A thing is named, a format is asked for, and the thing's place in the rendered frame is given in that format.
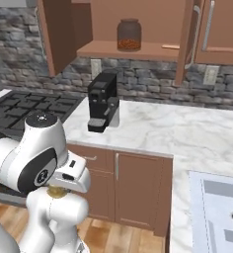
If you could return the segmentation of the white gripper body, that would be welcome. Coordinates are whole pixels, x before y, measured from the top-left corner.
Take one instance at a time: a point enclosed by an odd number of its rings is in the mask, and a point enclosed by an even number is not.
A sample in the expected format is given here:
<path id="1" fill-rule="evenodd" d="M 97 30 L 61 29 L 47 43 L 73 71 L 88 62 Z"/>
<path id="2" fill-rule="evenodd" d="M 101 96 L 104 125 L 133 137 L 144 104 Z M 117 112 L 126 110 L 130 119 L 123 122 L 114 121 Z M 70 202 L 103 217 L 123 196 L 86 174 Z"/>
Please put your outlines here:
<path id="1" fill-rule="evenodd" d="M 91 186 L 91 177 L 87 168 L 64 167 L 57 169 L 48 183 L 79 193 L 87 193 Z"/>

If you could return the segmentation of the brown open cabinet door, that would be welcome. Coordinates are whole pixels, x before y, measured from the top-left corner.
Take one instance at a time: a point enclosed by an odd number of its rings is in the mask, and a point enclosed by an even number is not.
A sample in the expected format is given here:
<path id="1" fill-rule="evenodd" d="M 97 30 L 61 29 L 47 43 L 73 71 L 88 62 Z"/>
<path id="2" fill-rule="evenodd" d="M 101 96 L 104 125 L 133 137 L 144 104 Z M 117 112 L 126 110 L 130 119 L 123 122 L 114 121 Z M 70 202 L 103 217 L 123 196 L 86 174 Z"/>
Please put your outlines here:
<path id="1" fill-rule="evenodd" d="M 77 51 L 93 39 L 92 0 L 38 0 L 40 35 L 48 74 L 69 65 Z"/>
<path id="2" fill-rule="evenodd" d="M 197 21 L 197 13 L 193 10 L 194 5 L 197 5 L 200 8 L 201 20 L 202 0 L 186 0 L 185 15 L 183 19 L 180 50 L 175 78 L 176 86 L 182 85 L 185 75 L 188 71 L 187 69 L 185 69 L 185 65 L 191 61 L 191 50 L 194 44 L 194 32 Z"/>

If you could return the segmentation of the glass jar with brown contents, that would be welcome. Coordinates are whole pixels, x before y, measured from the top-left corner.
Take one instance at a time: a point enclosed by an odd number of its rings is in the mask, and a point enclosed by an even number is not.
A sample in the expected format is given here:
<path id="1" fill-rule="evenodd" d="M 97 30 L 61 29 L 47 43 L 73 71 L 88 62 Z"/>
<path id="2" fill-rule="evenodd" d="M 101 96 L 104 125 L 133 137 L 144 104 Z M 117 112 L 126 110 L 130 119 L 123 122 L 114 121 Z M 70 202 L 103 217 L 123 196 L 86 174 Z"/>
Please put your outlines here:
<path id="1" fill-rule="evenodd" d="M 137 19 L 121 19 L 117 25 L 117 48 L 119 50 L 141 49 L 141 25 Z"/>

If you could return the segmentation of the brown open cabinet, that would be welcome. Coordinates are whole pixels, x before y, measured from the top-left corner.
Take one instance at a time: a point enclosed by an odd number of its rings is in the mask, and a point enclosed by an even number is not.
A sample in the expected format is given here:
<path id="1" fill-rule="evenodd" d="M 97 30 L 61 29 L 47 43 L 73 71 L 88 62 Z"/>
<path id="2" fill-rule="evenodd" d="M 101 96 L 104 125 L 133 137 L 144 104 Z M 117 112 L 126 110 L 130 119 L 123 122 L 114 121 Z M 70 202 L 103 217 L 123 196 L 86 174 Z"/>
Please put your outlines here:
<path id="1" fill-rule="evenodd" d="M 79 56 L 177 61 L 183 28 L 194 0 L 91 0 L 92 40 L 79 48 Z M 117 25 L 135 18 L 141 25 L 141 50 L 117 49 Z"/>

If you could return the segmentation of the brown closed cabinet door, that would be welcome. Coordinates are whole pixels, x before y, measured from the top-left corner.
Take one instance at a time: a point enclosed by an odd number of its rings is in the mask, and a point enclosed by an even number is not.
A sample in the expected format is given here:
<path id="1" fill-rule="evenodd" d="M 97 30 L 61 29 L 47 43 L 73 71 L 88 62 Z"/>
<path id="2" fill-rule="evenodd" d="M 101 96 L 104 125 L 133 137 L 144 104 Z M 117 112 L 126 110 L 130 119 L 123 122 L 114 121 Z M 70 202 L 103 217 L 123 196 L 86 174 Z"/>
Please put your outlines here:
<path id="1" fill-rule="evenodd" d="M 215 0 L 206 51 L 202 51 L 208 0 L 203 0 L 196 63 L 233 65 L 233 0 Z"/>

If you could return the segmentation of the gold round item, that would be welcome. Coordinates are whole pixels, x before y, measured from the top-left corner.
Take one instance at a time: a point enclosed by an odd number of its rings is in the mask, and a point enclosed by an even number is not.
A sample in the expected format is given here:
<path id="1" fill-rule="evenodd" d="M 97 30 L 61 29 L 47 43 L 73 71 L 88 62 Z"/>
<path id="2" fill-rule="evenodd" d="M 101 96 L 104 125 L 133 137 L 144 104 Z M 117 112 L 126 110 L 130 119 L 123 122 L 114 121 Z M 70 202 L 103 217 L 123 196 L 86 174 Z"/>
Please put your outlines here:
<path id="1" fill-rule="evenodd" d="M 49 186 L 47 194 L 54 199 L 61 199 L 67 195 L 67 190 L 62 187 Z"/>

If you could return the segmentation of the brown base cupboard door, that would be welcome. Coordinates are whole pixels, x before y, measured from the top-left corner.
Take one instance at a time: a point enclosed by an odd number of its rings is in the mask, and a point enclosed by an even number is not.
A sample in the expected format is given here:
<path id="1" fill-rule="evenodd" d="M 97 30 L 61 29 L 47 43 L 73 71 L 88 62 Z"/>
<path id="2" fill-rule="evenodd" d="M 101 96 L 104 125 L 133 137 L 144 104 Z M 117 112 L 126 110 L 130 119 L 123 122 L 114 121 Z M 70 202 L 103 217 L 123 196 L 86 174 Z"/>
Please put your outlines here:
<path id="1" fill-rule="evenodd" d="M 116 222 L 165 237 L 171 212 L 173 159 L 119 152 Z"/>
<path id="2" fill-rule="evenodd" d="M 89 202 L 89 217 L 115 220 L 115 178 L 113 173 L 91 170 L 91 187 L 82 194 Z"/>

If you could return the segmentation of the brown drawer front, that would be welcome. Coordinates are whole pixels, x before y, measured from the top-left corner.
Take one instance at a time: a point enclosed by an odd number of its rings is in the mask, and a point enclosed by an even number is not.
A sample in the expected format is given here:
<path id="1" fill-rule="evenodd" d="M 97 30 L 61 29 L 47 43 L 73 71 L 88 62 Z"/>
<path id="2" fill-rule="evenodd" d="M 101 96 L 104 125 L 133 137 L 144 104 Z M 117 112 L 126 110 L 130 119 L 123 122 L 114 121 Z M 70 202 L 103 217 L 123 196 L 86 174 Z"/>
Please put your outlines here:
<path id="1" fill-rule="evenodd" d="M 113 173 L 115 171 L 114 152 L 104 148 L 68 144 L 68 149 L 87 160 L 90 170 Z"/>

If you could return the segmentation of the black coffee machine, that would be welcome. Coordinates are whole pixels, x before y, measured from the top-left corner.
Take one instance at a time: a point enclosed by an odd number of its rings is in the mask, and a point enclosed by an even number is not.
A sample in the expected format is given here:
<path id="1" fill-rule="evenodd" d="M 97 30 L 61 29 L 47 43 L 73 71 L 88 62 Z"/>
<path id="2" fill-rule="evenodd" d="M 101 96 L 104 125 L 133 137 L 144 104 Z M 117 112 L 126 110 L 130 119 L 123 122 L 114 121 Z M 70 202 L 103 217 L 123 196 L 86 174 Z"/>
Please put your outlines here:
<path id="1" fill-rule="evenodd" d="M 117 75 L 101 72 L 88 86 L 90 119 L 88 131 L 103 132 L 113 120 L 119 106 Z"/>

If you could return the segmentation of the black stove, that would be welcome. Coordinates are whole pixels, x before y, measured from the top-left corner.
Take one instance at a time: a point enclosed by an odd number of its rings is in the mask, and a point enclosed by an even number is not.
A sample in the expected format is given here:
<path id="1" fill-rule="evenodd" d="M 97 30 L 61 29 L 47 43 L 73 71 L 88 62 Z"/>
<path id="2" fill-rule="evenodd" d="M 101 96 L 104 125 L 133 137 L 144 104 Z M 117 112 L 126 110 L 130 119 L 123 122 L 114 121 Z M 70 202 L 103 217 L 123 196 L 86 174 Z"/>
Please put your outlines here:
<path id="1" fill-rule="evenodd" d="M 76 97 L 11 91 L 0 98 L 0 202 L 22 206 L 64 167 L 86 168 L 67 147 L 63 123 Z"/>

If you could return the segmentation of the white sink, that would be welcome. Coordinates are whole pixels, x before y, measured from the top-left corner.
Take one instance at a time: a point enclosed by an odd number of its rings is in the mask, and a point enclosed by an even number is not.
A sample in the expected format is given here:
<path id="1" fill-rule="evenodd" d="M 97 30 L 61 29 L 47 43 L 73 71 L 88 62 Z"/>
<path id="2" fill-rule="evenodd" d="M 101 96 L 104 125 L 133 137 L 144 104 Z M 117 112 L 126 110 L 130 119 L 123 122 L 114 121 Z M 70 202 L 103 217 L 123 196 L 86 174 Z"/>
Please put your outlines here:
<path id="1" fill-rule="evenodd" d="M 194 253 L 233 253 L 233 177 L 190 172 Z"/>

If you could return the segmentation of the grey range hood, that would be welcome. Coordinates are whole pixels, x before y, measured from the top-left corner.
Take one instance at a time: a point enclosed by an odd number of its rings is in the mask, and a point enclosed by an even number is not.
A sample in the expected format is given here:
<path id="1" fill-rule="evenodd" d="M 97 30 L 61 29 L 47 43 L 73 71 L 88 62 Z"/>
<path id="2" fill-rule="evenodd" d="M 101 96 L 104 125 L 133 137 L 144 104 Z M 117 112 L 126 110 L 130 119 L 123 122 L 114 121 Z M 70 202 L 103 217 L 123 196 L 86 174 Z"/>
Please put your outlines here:
<path id="1" fill-rule="evenodd" d="M 27 0 L 0 0 L 0 8 L 24 8 L 27 7 Z"/>

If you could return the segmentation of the white wall outlet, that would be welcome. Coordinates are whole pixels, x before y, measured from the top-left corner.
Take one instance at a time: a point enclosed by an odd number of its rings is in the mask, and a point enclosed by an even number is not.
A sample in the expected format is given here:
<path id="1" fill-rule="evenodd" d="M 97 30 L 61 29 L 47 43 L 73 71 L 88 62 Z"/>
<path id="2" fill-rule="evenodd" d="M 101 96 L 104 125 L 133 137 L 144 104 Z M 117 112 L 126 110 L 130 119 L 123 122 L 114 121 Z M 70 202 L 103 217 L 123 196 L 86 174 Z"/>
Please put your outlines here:
<path id="1" fill-rule="evenodd" d="M 216 83 L 218 71 L 219 67 L 217 65 L 207 65 L 204 72 L 203 84 L 214 85 Z"/>
<path id="2" fill-rule="evenodd" d="M 98 74 L 102 72 L 102 62 L 100 59 L 91 59 L 91 75 L 92 78 L 96 78 Z"/>

